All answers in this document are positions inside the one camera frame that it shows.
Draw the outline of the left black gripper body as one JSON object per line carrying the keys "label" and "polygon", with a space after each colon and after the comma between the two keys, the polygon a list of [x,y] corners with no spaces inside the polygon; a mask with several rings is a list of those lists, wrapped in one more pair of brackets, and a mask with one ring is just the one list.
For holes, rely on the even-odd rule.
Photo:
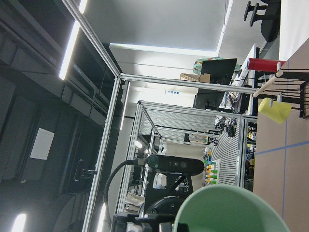
{"label": "left black gripper body", "polygon": [[175,232],[176,216],[185,197],[168,196],[153,203],[146,212],[122,212],[113,216],[114,232]]}

